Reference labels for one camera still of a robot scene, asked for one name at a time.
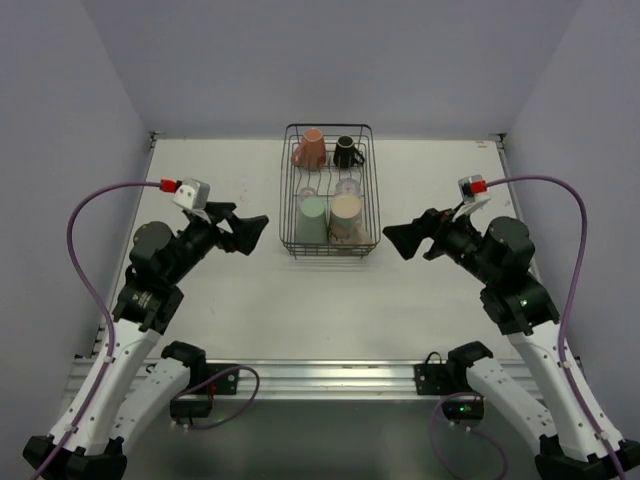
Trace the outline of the cream floral mug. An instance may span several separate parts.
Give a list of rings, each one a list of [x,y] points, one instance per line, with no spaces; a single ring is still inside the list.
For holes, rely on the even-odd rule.
[[[354,194],[334,195],[330,203],[329,242],[337,245],[369,245],[373,239],[362,221],[362,202]]]

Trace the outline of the green plastic cup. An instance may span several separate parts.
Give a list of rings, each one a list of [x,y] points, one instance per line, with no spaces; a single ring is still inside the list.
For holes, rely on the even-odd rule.
[[[303,244],[325,244],[327,242],[325,203],[320,198],[310,196],[300,203],[296,240]]]

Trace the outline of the large clear faceted glass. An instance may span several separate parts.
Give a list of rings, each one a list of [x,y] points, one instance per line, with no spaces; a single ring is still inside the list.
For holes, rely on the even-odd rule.
[[[359,181],[354,178],[345,178],[338,181],[335,186],[335,194],[348,194],[360,196]]]

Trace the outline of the black wire dish rack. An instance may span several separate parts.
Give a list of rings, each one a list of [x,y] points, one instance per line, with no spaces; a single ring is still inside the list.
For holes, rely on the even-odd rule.
[[[299,145],[303,133],[309,128],[319,128],[325,139],[327,158],[325,165],[318,170],[296,167],[291,163],[291,155]],[[335,143],[340,136],[351,136],[357,149],[366,161],[362,166],[339,169],[333,163]],[[335,194],[335,186],[339,180],[354,178],[360,184],[362,202],[362,221],[373,239],[369,245],[337,245],[328,240],[325,244],[303,244],[296,240],[298,208],[303,201],[299,191],[304,187],[312,187],[316,195],[325,203],[327,233],[329,226],[330,203]],[[286,127],[282,149],[280,180],[280,217],[279,237],[294,257],[301,256],[350,256],[364,257],[379,243],[381,234],[379,198],[377,192],[377,171],[373,131],[367,124],[331,124],[301,123]]]

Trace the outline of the pink mug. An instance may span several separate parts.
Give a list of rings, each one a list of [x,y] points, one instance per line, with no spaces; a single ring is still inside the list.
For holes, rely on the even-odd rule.
[[[325,139],[319,128],[309,128],[291,155],[291,163],[296,167],[318,170],[326,163]]]

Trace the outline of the black mug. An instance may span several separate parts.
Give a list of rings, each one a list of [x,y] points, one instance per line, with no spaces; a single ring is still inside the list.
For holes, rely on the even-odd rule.
[[[365,163],[366,159],[357,149],[356,143],[351,136],[340,136],[335,143],[333,163],[339,169],[349,169],[359,167]]]

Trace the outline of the small clear glass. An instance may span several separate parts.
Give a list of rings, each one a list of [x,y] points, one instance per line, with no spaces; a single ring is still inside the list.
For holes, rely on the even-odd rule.
[[[304,187],[304,188],[301,188],[299,191],[299,198],[302,200],[315,195],[316,195],[316,190],[312,187]]]

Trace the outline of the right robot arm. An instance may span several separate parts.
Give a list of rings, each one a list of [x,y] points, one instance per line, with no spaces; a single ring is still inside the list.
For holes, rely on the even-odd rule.
[[[450,351],[446,367],[459,388],[487,399],[527,442],[541,478],[622,479],[638,466],[638,442],[623,438],[598,407],[560,337],[548,291],[529,271],[535,246],[524,223],[501,216],[480,233],[467,215],[429,209],[383,233],[405,260],[432,240],[425,259],[446,255],[482,283],[484,311],[519,353],[540,396],[513,380],[479,342]]]

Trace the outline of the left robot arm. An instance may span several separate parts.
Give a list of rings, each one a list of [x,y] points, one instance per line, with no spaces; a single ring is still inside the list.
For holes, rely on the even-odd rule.
[[[165,348],[138,387],[132,383],[184,298],[179,282],[214,248],[255,249],[269,219],[239,218],[235,208],[209,202],[202,215],[186,215],[182,230],[153,221],[135,232],[125,284],[89,374],[50,433],[31,437],[23,450],[35,478],[122,478],[128,453],[154,419],[181,393],[208,385],[204,351],[181,342]]]

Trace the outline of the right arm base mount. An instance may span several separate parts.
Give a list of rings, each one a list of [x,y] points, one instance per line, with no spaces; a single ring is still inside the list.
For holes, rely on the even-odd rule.
[[[413,365],[413,380],[419,396],[444,396],[455,392],[447,362],[437,351],[430,352],[424,361]]]

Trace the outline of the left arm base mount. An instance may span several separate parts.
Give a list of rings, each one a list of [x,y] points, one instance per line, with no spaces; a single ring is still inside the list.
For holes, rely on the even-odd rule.
[[[237,393],[238,387],[238,365],[228,363],[206,363],[201,369],[198,377],[198,384],[209,380],[217,375],[217,379],[200,388],[198,395],[215,397],[216,395],[233,396]]]

